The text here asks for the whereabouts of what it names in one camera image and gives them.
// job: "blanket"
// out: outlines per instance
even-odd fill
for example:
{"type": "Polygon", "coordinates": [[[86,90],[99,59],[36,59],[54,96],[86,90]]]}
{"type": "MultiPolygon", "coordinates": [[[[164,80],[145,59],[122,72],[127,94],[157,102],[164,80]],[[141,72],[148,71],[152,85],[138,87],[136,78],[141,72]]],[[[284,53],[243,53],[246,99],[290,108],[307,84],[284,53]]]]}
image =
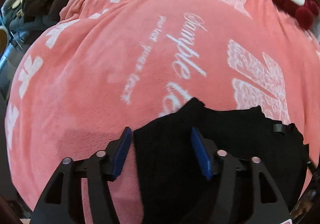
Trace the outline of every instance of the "blanket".
{"type": "MultiPolygon", "coordinates": [[[[320,48],[271,0],[70,0],[60,17],[21,61],[5,122],[31,209],[64,157],[87,158],[192,97],[294,122],[318,163],[320,48]]],[[[109,186],[120,222],[140,223],[134,147],[109,186]]],[[[92,223],[85,181],[83,204],[92,223]]]]}

